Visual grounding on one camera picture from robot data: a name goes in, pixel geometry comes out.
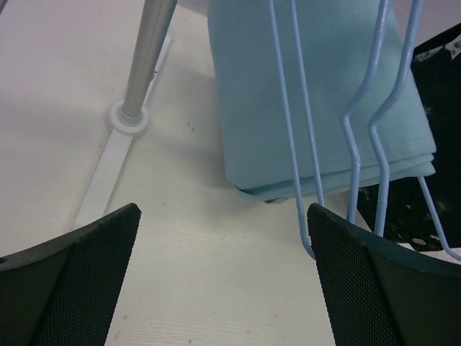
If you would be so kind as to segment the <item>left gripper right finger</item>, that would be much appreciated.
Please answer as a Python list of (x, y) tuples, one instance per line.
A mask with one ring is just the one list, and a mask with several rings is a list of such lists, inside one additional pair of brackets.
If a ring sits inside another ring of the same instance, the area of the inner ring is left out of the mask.
[(460, 265), (313, 203), (308, 231), (336, 345), (459, 345)]

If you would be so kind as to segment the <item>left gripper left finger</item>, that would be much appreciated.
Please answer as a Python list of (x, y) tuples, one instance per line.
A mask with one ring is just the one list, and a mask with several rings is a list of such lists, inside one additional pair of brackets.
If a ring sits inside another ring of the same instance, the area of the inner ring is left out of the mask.
[(1, 257), (1, 344), (104, 345), (139, 222), (129, 203)]

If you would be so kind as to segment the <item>black white patterned trousers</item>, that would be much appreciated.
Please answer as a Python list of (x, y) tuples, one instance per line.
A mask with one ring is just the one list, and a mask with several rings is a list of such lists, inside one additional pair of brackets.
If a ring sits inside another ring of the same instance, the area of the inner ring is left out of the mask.
[(449, 246), (460, 250), (460, 25), (411, 51), (406, 85), (377, 132), (389, 161), (384, 236), (440, 252), (424, 177)]

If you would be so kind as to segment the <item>blue wire trouser hanger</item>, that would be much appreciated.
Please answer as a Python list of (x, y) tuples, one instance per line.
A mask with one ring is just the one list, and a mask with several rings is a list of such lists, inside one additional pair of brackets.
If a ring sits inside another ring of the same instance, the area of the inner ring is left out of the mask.
[(444, 229), (442, 227), (441, 221), (439, 219), (439, 215), (437, 213), (437, 209), (435, 207), (434, 201), (431, 197), (429, 192), (428, 185), (424, 177), (418, 177), (417, 180), (419, 181), (419, 185), (421, 187), (421, 191), (424, 195), (424, 199), (429, 209), (429, 213), (431, 215), (431, 219), (434, 223), (437, 235), (439, 237), (440, 244), (442, 245), (442, 249), (454, 260), (460, 261), (460, 255), (456, 253), (453, 249), (450, 248), (446, 236), (444, 234)]

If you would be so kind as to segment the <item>light blue folded trousers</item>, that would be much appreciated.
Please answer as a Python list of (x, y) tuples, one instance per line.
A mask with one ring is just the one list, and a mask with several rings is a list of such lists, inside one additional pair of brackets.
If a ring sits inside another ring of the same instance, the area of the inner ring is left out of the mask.
[[(275, 1), (302, 194), (316, 194), (290, 1)], [(323, 191), (349, 189), (341, 116), (363, 81), (377, 1), (296, 1)], [(269, 2), (211, 1), (207, 12), (226, 179), (267, 203), (293, 198)]]

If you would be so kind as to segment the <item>white metal clothes rack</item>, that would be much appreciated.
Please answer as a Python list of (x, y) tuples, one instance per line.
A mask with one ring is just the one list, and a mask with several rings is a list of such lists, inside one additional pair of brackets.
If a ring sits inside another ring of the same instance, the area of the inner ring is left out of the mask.
[(115, 102), (109, 110), (107, 127), (110, 135), (73, 229), (104, 215), (131, 143), (148, 130), (150, 116), (145, 103), (171, 42), (169, 28), (176, 6), (176, 1), (144, 2), (125, 98)]

